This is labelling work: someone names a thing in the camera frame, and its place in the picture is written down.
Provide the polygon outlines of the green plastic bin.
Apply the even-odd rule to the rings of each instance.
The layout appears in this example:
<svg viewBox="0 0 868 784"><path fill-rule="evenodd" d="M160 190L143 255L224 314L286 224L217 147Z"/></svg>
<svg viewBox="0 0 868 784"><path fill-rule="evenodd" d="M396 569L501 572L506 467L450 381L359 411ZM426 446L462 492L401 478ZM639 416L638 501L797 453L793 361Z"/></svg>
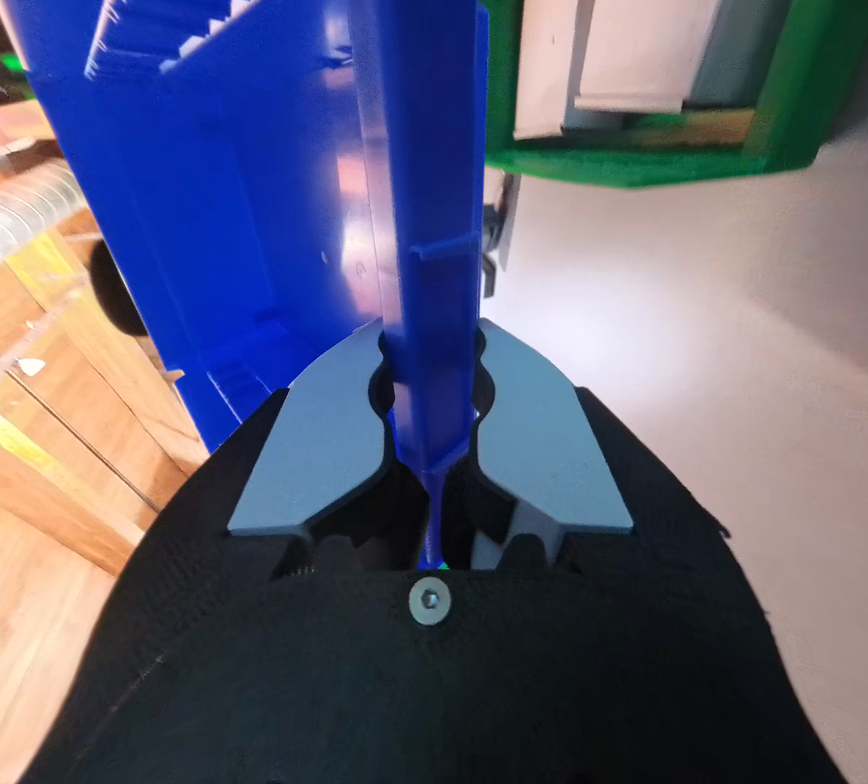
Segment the green plastic bin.
<svg viewBox="0 0 868 784"><path fill-rule="evenodd" d="M626 131L513 138L524 0L480 0L490 17L485 162L513 174L611 188L809 167L866 61L867 0L792 0L756 105L646 117Z"/></svg>

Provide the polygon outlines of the white cardboard box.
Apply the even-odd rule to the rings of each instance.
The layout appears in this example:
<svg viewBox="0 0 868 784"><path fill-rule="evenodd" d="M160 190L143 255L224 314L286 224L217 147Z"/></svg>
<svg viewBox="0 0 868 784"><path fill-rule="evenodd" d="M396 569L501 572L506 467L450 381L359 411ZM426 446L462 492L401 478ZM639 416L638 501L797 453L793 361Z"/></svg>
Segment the white cardboard box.
<svg viewBox="0 0 868 784"><path fill-rule="evenodd" d="M781 0L594 0L577 109L678 113L754 104Z"/></svg>
<svg viewBox="0 0 868 784"><path fill-rule="evenodd" d="M619 113L576 108L595 0L524 0L515 140L610 131Z"/></svg>

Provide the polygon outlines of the metal air duct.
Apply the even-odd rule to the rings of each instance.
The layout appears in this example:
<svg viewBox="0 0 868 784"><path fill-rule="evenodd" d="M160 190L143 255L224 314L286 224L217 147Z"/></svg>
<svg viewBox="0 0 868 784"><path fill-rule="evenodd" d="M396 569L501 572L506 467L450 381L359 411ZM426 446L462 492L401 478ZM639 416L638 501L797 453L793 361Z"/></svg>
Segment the metal air duct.
<svg viewBox="0 0 868 784"><path fill-rule="evenodd" d="M67 166L42 164L1 185L1 260L88 204Z"/></svg>

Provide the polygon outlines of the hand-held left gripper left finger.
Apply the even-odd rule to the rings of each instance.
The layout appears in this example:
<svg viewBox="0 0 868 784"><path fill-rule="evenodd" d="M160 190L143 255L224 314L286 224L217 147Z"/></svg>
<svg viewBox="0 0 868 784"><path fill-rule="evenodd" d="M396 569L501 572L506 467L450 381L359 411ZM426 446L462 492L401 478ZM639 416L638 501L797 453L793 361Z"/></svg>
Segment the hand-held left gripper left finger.
<svg viewBox="0 0 868 784"><path fill-rule="evenodd" d="M381 470L387 432L370 388L385 362L382 332L381 321L363 324L290 384L228 521L231 535L311 537Z"/></svg>

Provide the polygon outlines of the blue plastic bin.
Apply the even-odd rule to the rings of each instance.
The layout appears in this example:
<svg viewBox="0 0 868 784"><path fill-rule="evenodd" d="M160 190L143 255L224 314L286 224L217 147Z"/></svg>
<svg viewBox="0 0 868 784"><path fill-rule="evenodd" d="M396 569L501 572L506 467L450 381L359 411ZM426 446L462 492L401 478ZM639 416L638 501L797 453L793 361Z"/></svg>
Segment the blue plastic bin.
<svg viewBox="0 0 868 784"><path fill-rule="evenodd" d="M478 0L2 0L2 20L209 448L382 319L440 566L474 415Z"/></svg>

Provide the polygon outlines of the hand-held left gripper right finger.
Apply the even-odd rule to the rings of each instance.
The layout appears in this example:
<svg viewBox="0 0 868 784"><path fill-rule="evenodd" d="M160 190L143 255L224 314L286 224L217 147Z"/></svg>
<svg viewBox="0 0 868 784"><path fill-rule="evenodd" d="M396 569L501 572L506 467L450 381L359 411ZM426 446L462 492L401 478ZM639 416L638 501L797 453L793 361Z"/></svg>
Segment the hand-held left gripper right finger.
<svg viewBox="0 0 868 784"><path fill-rule="evenodd" d="M480 319L471 465L472 570L497 567L532 535L548 565L571 535L628 536L635 522L569 378L550 360Z"/></svg>

